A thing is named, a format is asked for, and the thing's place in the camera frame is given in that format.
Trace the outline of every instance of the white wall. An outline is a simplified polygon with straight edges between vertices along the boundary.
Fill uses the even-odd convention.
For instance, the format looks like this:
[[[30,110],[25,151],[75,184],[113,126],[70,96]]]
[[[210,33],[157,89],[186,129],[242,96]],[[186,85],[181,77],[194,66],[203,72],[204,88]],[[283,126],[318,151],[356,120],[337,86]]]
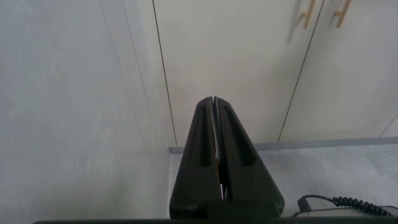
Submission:
[[[380,137],[398,137],[398,115],[391,121]]]
[[[127,23],[139,7],[0,2],[1,222],[166,216],[175,139],[159,48],[144,41],[154,18]]]

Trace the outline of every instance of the white cabinet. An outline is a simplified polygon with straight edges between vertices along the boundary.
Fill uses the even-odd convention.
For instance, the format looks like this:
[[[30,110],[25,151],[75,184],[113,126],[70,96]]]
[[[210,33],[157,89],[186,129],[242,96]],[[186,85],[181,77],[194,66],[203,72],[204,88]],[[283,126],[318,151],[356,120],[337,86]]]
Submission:
[[[207,96],[229,101],[253,142],[278,140],[322,1],[303,29],[309,4],[154,1],[177,146]]]
[[[398,1],[325,1],[281,141],[379,137],[398,113]]]

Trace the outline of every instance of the black plastic object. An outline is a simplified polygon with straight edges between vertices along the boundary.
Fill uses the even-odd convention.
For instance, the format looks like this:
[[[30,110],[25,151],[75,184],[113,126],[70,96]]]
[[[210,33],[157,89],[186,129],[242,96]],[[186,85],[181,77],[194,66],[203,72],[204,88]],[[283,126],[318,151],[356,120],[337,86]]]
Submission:
[[[170,199],[171,218],[207,218],[209,202],[222,201],[211,97],[193,115]]]
[[[170,200],[170,217],[276,218],[284,199],[232,106],[201,100]]]
[[[215,97],[222,158],[221,170],[225,175],[226,198],[232,201],[248,201],[277,207],[282,213],[285,201],[270,173],[262,163],[249,136],[236,116],[232,106]],[[274,217],[270,210],[267,217]]]

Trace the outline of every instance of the wooden handle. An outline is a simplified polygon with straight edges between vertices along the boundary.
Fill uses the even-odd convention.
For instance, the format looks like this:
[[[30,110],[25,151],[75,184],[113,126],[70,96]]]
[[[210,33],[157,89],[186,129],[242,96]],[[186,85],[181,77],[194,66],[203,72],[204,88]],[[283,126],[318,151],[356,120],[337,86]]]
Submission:
[[[335,15],[338,16],[338,21],[337,21],[337,24],[336,24],[337,28],[341,27],[341,25],[342,25],[342,23],[344,21],[344,18],[346,17],[346,13],[347,13],[347,10],[348,10],[348,7],[349,7],[350,4],[351,4],[351,0],[346,0],[344,2],[344,6],[341,9],[341,11],[335,11]]]
[[[308,6],[308,10],[306,12],[302,12],[301,15],[305,18],[304,21],[304,26],[303,28],[306,29],[308,26],[308,23],[310,22],[311,15],[312,15],[312,9],[313,5],[315,4],[315,0],[310,1],[310,5]]]

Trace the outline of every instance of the black coiled cord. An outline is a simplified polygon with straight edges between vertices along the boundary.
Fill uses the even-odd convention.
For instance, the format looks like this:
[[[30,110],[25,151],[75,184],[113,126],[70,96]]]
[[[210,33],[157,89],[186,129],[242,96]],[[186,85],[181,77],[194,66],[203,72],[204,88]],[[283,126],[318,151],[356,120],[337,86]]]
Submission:
[[[385,215],[391,216],[391,213],[386,211],[385,209],[378,207],[377,205],[373,205],[369,202],[363,202],[362,200],[347,198],[347,197],[334,197],[332,202],[337,206],[347,206],[351,208],[358,209],[362,212],[370,213],[372,215]]]
[[[298,206],[300,207],[301,212],[309,212],[311,210],[308,202],[306,201],[306,198],[320,198],[323,200],[327,200],[331,203],[334,203],[337,207],[339,207],[339,206],[351,207],[351,208],[358,209],[362,212],[369,213],[371,215],[392,216],[391,213],[389,213],[387,210],[385,210],[377,205],[373,205],[372,203],[369,203],[369,202],[363,202],[362,200],[353,199],[351,197],[350,198],[334,197],[333,199],[330,199],[328,197],[324,197],[321,195],[304,195],[302,198],[300,198],[297,201],[297,203],[298,203]]]

